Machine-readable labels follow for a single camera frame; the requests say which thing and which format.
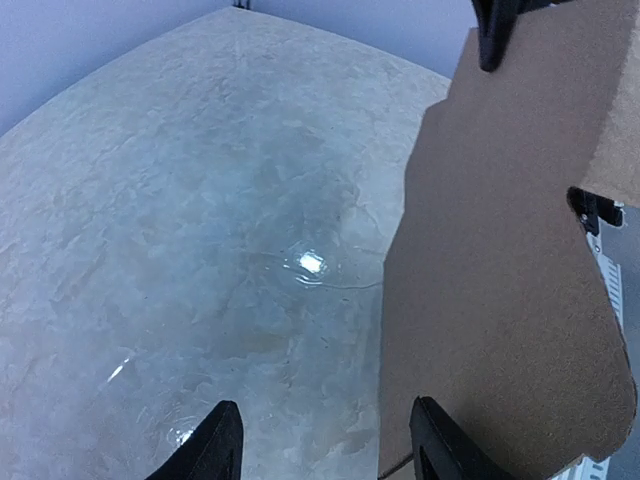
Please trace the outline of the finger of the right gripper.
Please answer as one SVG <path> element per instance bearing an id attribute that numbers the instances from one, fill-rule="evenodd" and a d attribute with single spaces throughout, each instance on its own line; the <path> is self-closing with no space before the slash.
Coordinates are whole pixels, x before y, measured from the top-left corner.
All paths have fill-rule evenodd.
<path id="1" fill-rule="evenodd" d="M 499 68 L 521 14 L 557 4 L 559 1 L 551 0 L 473 0 L 480 69 L 494 72 Z"/>

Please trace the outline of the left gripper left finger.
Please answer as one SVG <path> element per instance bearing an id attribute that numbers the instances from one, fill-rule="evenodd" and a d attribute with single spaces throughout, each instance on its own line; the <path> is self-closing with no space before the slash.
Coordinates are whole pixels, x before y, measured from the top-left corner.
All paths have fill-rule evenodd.
<path id="1" fill-rule="evenodd" d="M 243 443 L 237 404 L 221 401 L 147 480 L 240 480 Z"/>

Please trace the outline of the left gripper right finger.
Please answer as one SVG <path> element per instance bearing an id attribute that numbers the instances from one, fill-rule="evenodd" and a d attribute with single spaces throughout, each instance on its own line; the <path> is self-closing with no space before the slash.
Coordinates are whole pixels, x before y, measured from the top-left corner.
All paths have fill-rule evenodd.
<path id="1" fill-rule="evenodd" d="M 514 480 L 432 397 L 414 400 L 409 425 L 417 479 Z"/>

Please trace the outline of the brown cardboard box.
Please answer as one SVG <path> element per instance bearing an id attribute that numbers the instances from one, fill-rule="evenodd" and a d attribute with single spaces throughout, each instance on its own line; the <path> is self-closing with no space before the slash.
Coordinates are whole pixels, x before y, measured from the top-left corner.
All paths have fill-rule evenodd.
<path id="1" fill-rule="evenodd" d="M 518 479 L 603 460 L 638 394 L 571 193 L 639 202 L 639 5 L 564 1 L 518 15 L 499 66 L 472 29 L 423 117 L 384 263 L 379 472 L 419 444 L 434 400 Z"/>

